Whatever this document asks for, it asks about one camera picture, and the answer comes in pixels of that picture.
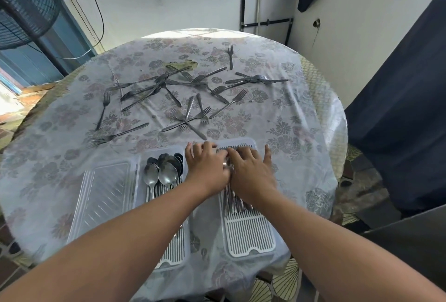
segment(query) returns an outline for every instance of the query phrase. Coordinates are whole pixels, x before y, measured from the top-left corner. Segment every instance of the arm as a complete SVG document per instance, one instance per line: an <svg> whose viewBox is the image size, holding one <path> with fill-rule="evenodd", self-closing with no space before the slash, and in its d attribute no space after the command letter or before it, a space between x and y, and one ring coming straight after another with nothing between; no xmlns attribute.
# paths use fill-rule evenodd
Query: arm
<svg viewBox="0 0 446 302"><path fill-rule="evenodd" d="M0 294L0 301L126 301L147 280L174 234L229 179L226 151L186 147L186 181L82 235Z"/></svg>
<svg viewBox="0 0 446 302"><path fill-rule="evenodd" d="M276 228L329 301L446 301L446 294L376 244L299 207L276 190L271 152L229 149L231 188Z"/></svg>

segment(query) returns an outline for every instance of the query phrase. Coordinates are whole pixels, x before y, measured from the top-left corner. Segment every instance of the fan grille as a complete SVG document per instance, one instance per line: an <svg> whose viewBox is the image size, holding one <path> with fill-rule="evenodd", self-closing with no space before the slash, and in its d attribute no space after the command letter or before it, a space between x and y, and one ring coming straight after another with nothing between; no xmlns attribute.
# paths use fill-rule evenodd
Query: fan grille
<svg viewBox="0 0 446 302"><path fill-rule="evenodd" d="M30 43L51 28L62 0L0 0L0 49Z"/></svg>

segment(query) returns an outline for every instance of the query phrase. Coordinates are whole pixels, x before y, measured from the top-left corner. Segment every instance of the clear plastic tray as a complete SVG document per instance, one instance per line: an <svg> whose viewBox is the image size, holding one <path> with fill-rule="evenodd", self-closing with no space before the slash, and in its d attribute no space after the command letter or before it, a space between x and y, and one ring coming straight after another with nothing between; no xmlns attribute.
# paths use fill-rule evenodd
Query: clear plastic tray
<svg viewBox="0 0 446 302"><path fill-rule="evenodd" d="M181 176L181 181L186 178L187 175L187 163L184 156L185 147L178 145L150 149L143 154L141 154L141 161L139 164L139 174L138 174L138 186L135 189L133 198L133 208L136 208L145 203L147 194L147 185L143 180L144 167L146 166L147 159L149 157L158 158L161 154L174 155L175 153L180 153L183 156L183 175ZM172 270L179 268L184 265L190 257L190 227L189 218L187 218L183 226L177 232L176 236L170 241L169 246L164 252L161 260L156 265L154 272L161 272L165 270Z"/></svg>
<svg viewBox="0 0 446 302"><path fill-rule="evenodd" d="M131 209L140 157L101 162L84 173L67 243Z"/></svg>
<svg viewBox="0 0 446 302"><path fill-rule="evenodd" d="M250 146L257 149L256 142L248 137L219 140L217 152L221 149ZM234 259L247 260L264 256L276 248L273 226L257 210L228 214L223 211L223 192L219 195L220 217L223 227L225 251Z"/></svg>

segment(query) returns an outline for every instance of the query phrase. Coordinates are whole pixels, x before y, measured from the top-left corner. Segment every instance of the tablecloth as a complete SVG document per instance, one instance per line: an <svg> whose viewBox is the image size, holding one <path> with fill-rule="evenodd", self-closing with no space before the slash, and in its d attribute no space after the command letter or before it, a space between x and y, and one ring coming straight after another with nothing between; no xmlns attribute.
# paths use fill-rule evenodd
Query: tablecloth
<svg viewBox="0 0 446 302"><path fill-rule="evenodd" d="M329 217L347 134L340 101L323 77L318 73L307 76L307 80L313 80L309 88L304 77L308 64L301 63L297 52L275 41L230 30L178 30L134 40L87 62L71 76L64 95L42 103L47 107L45 111L27 122L26 129L6 148L0 165L0 204L12 233L28 254L40 262L65 244L83 172L95 162L199 140L190 130L160 133L162 127L174 122L175 104L165 92L122 113L124 105L119 97L123 91L113 91L103 127L95 132L103 92L113 81L156 76L166 71L167 63L191 63L197 66L191 74L205 74L229 65L229 44L234 45L234 70L211 76L212 88L236 78L235 71L286 77L290 82L244 85L249 93L242 102L208 126L198 127L217 142L250 136L259 147L268 143L279 189L296 203ZM170 89L183 107L188 97L198 92L180 85ZM231 89L222 95L231 99L240 90ZM208 91L199 91L205 106L214 110L223 106ZM86 149L86 142L93 136L124 131L147 121L150 125L146 129L97 149ZM268 263L227 258L222 249L216 198L194 211L190 225L192 255L188 264L179 272L153 275L136 296L161 299L222 286L248 287L257 271L288 256L286 246L278 243L274 259Z"/></svg>

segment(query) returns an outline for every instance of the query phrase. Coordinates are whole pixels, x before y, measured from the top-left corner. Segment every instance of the clear plastic table cover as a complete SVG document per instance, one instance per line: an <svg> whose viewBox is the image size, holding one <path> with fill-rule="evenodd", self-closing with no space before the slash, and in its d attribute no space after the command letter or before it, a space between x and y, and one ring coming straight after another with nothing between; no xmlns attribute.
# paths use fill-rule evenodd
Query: clear plastic table cover
<svg viewBox="0 0 446 302"><path fill-rule="evenodd" d="M234 79L236 71L290 81L247 84L223 92L221 95L228 99L241 89L248 90L248 95L210 120L209 125L196 126L217 143L240 136L252 137L260 150L268 143L278 189L316 214L330 216L347 134L342 106L329 85L319 74L307 84L301 56L275 41L230 30L178 30L134 40L94 57L76 72L66 93L49 104L5 149L0 165L0 202L12 234L27 254L41 262L66 244L85 170L100 161L198 140L191 130L160 132L174 122L172 111L176 109L164 90L121 113L124 104L119 97L128 90L151 85L150 81L113 91L103 126L95 132L103 91L115 80L132 82L159 75L166 70L166 63L175 61L193 62L193 76L227 67L228 44L234 46L234 70L209 77L211 88ZM181 80L181 76L172 78ZM214 110L223 106L207 90L180 85L170 86L170 90L184 108L197 91L204 106ZM147 128L96 149L85 147L92 136L124 131L147 121ZM135 298L160 300L221 287L249 290L258 271L266 267L280 270L289 257L283 242L276 243L268 260L233 261L228 257L223 248L217 196L195 209L189 222L189 261L179 270L151 275Z"/></svg>

